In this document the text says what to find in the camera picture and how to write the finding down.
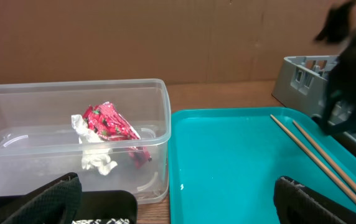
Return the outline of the red snack wrapper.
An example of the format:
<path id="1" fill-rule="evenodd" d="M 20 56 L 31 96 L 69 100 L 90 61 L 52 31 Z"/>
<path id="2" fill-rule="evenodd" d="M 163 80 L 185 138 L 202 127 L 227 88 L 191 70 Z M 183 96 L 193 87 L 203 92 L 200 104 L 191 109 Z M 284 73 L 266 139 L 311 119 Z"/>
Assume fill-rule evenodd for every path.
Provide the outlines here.
<path id="1" fill-rule="evenodd" d="M 89 106 L 82 115 L 88 128 L 93 130 L 103 142 L 140 140 L 138 132 L 116 110 L 114 104 L 105 102 Z"/>

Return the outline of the wooden chopstick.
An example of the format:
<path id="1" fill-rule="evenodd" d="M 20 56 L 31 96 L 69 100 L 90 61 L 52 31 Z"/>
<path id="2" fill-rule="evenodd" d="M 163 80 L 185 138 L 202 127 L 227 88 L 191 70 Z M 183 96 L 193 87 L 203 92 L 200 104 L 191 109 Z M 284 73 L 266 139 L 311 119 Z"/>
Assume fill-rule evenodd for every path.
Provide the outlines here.
<path id="1" fill-rule="evenodd" d="M 346 172 L 323 150 L 323 148 L 316 143 L 316 141 L 296 122 L 293 124 L 298 128 L 298 130 L 304 135 L 304 137 L 313 145 L 313 147 L 318 151 L 318 153 L 329 163 L 329 165 L 340 175 L 340 177 L 351 187 L 351 189 L 356 193 L 356 183 L 347 175 Z"/>
<path id="2" fill-rule="evenodd" d="M 321 168 L 328 177 L 356 204 L 356 195 L 353 193 L 322 161 L 320 161 L 288 128 L 278 121 L 272 114 L 274 122 Z"/>

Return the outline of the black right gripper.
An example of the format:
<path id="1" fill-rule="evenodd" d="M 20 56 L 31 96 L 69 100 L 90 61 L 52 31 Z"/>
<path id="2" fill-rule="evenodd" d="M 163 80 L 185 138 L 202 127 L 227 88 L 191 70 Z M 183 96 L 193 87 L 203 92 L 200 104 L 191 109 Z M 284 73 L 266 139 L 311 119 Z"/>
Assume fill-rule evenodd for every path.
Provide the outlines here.
<path id="1" fill-rule="evenodd" d="M 316 123 L 327 136 L 356 133 L 356 31 L 350 30 L 350 16 L 355 6 L 356 1 L 332 6 L 323 28 L 314 38 L 314 42 L 324 41 L 328 45 L 337 45 L 350 38 L 348 46 L 337 57 L 337 65 L 330 71 L 325 91 L 326 105 L 322 116 L 316 118 Z M 352 111 L 345 121 L 332 125 L 329 120 L 338 101 L 352 106 Z"/>

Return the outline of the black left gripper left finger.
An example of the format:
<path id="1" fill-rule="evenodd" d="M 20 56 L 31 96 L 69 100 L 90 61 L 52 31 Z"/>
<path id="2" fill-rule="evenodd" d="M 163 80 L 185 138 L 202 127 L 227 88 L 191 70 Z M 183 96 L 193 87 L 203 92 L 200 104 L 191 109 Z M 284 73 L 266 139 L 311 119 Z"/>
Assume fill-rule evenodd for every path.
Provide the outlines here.
<path id="1" fill-rule="evenodd" d="M 0 196 L 0 224 L 71 223 L 81 199 L 80 179 L 70 172 L 28 194 Z"/>

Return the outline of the clear plastic wrap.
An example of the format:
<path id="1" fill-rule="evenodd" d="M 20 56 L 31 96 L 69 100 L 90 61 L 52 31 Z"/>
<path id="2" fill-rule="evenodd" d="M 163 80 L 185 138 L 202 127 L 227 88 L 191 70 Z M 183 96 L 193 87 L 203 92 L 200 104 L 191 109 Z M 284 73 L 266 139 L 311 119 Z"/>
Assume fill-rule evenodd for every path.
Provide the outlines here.
<path id="1" fill-rule="evenodd" d="M 101 143 L 103 140 L 91 129 L 88 128 L 87 122 L 82 115 L 71 115 L 72 128 L 78 134 L 78 142 L 80 144 Z M 109 155 L 110 148 L 106 149 L 86 149 L 82 155 L 82 169 L 96 169 L 101 175 L 108 175 L 117 165 Z"/>

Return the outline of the white rice grains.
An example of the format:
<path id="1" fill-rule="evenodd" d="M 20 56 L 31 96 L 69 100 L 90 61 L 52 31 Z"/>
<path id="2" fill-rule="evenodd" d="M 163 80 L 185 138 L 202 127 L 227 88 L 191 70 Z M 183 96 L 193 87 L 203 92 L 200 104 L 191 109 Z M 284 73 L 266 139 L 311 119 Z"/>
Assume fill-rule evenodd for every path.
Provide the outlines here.
<path id="1" fill-rule="evenodd" d="M 127 218 L 111 218 L 111 219 L 96 219 L 96 220 L 75 220 L 72 224 L 130 224 Z"/>

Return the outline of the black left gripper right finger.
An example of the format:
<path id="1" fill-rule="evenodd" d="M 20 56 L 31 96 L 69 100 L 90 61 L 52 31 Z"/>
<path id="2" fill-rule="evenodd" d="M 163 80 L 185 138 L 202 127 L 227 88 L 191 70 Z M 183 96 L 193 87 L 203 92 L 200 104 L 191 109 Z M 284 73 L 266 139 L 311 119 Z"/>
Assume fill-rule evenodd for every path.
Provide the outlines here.
<path id="1" fill-rule="evenodd" d="M 356 224 L 356 213 L 288 177 L 274 184 L 274 206 L 281 224 Z"/>

